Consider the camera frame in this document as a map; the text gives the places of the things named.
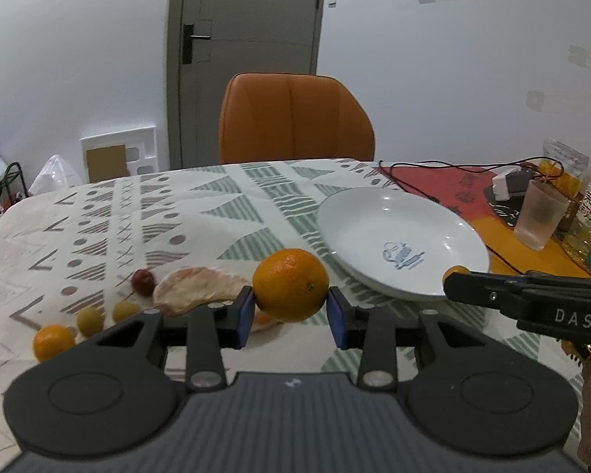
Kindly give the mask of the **small orange kumquat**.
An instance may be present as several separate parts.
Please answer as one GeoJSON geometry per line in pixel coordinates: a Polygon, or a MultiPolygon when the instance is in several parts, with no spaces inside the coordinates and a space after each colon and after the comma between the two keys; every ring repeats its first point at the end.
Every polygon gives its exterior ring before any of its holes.
{"type": "Polygon", "coordinates": [[[445,271],[445,274],[443,274],[442,283],[445,283],[446,280],[450,276],[452,276],[453,274],[470,274],[470,273],[471,273],[471,270],[462,266],[462,265],[456,265],[456,266],[450,267],[445,271]]]}

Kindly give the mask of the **large orange mandarin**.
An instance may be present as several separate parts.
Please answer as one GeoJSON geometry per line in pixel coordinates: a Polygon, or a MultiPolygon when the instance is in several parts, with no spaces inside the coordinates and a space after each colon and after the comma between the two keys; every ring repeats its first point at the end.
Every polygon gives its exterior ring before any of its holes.
{"type": "Polygon", "coordinates": [[[330,278],[309,251],[282,249],[257,266],[252,286],[259,310],[278,321],[299,322],[322,308],[330,278]]]}

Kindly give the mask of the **patterned white tablecloth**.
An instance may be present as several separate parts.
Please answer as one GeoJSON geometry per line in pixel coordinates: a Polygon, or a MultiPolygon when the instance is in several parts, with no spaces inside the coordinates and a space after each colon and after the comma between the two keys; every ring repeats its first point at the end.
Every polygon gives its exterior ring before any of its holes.
{"type": "Polygon", "coordinates": [[[72,326],[86,306],[111,313],[131,296],[136,269],[164,277],[212,267],[250,277],[267,255],[299,248],[322,260],[349,301],[417,314],[417,304],[352,279],[318,232],[317,208],[326,197],[387,186],[384,175],[357,160],[261,162],[119,178],[8,209],[0,219],[0,470],[19,452],[3,395],[35,365],[36,332],[72,326]]]}

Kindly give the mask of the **small peeled pomelo segment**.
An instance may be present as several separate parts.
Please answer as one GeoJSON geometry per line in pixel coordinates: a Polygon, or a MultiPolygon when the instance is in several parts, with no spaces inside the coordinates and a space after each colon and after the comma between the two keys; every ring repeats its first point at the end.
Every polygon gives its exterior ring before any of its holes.
{"type": "Polygon", "coordinates": [[[253,324],[251,328],[252,333],[268,330],[276,325],[279,325],[279,321],[268,316],[261,310],[256,310],[253,318],[253,324]]]}

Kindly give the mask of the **black metal shelf rack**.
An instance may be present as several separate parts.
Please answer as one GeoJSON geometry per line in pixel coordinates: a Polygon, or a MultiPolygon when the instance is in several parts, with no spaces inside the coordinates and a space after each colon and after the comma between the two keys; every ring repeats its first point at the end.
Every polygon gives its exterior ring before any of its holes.
{"type": "Polygon", "coordinates": [[[5,175],[0,180],[0,205],[9,208],[13,204],[30,196],[19,162],[7,166],[5,175]]]}

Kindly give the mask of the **white foam packaging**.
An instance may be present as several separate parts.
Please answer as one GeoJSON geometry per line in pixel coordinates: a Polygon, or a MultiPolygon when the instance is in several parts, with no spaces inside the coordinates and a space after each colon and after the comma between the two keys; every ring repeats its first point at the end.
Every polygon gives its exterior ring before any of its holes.
{"type": "Polygon", "coordinates": [[[160,170],[153,126],[97,134],[82,138],[80,143],[88,182],[160,170]]]}

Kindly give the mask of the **frosted plastic cup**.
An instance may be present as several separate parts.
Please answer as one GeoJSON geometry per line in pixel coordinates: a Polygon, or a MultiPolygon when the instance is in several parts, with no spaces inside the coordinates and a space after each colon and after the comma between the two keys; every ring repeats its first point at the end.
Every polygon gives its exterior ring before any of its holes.
{"type": "Polygon", "coordinates": [[[566,215],[568,197],[547,182],[531,181],[525,192],[513,236],[525,247],[541,251],[566,215]]]}

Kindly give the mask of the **brown cardboard piece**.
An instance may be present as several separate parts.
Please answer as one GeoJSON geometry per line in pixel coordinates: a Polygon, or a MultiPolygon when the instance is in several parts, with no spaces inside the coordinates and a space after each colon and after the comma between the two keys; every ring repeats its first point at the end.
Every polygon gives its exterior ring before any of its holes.
{"type": "Polygon", "coordinates": [[[105,182],[129,176],[126,146],[112,145],[87,149],[86,166],[90,182],[105,182]]]}

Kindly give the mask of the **white ceramic plate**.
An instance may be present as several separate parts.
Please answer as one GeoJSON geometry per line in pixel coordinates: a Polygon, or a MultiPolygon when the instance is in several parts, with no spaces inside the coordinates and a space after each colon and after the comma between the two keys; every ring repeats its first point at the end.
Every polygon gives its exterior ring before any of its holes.
{"type": "Polygon", "coordinates": [[[319,205],[317,224],[335,261],[389,297],[440,301],[450,268],[490,270],[489,252],[473,226],[414,194],[372,187],[338,192],[319,205]]]}

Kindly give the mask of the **large peeled pomelo segment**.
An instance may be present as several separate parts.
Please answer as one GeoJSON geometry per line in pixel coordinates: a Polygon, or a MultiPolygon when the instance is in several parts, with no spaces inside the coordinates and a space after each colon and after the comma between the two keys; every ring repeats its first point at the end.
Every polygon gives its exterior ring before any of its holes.
{"type": "Polygon", "coordinates": [[[248,284],[245,277],[219,269],[182,268],[156,285],[152,302],[165,316],[180,316],[202,304],[234,301],[248,284]]]}

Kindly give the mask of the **dark red small fruit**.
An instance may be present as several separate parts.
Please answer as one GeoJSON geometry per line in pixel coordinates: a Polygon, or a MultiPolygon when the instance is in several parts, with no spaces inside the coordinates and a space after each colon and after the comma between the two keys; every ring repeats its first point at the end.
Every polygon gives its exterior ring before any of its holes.
{"type": "Polygon", "coordinates": [[[131,277],[132,289],[142,297],[151,297],[156,288],[156,278],[149,269],[138,269],[131,277]]]}

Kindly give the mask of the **medium orange mandarin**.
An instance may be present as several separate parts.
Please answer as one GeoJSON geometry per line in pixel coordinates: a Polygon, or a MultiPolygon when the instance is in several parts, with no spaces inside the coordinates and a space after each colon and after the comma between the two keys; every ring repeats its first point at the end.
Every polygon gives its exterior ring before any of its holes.
{"type": "Polygon", "coordinates": [[[39,362],[49,361],[74,346],[74,332],[62,325],[44,326],[33,339],[34,356],[39,362]]]}

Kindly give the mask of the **white plastic bag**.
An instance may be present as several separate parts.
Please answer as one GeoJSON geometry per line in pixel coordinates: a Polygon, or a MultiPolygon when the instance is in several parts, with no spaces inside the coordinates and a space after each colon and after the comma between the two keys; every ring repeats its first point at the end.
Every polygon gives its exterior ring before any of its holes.
{"type": "Polygon", "coordinates": [[[60,155],[51,156],[42,167],[28,192],[31,196],[73,188],[83,184],[75,169],[60,155]]]}

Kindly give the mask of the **green-yellow small fruit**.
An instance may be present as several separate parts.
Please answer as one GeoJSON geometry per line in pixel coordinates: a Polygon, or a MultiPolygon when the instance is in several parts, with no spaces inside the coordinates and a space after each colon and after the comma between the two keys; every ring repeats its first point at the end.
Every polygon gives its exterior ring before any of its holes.
{"type": "Polygon", "coordinates": [[[115,324],[119,324],[139,312],[141,312],[141,307],[138,304],[129,300],[121,300],[115,304],[112,318],[115,324]]]}
{"type": "Polygon", "coordinates": [[[87,306],[76,314],[76,326],[89,339],[104,329],[104,318],[95,307],[87,306]]]}

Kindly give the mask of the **red orange table mat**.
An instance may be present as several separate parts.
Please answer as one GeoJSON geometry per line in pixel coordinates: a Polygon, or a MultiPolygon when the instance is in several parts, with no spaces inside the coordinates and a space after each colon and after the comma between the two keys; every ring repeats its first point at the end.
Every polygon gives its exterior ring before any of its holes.
{"type": "Polygon", "coordinates": [[[569,259],[556,238],[541,251],[534,251],[513,236],[513,227],[504,219],[506,211],[493,208],[485,196],[485,190],[492,186],[493,172],[405,162],[380,162],[375,171],[385,176],[390,187],[437,202],[470,223],[489,250],[494,274],[540,271],[591,279],[591,272],[569,259]]]}

